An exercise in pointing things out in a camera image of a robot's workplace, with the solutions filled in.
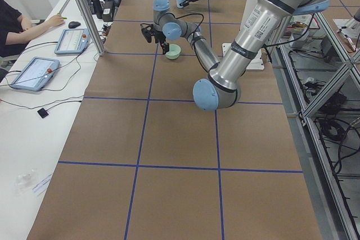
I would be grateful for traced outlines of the person's hand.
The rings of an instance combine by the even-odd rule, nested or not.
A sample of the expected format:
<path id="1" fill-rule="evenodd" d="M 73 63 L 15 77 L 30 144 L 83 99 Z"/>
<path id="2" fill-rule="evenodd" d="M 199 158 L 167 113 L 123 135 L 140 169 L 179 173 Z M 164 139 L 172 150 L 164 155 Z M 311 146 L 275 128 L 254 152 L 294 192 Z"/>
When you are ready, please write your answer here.
<path id="1" fill-rule="evenodd" d="M 45 22 L 45 24 L 50 28 L 63 25 L 64 23 L 65 19 L 60 14 L 53 15 Z"/>

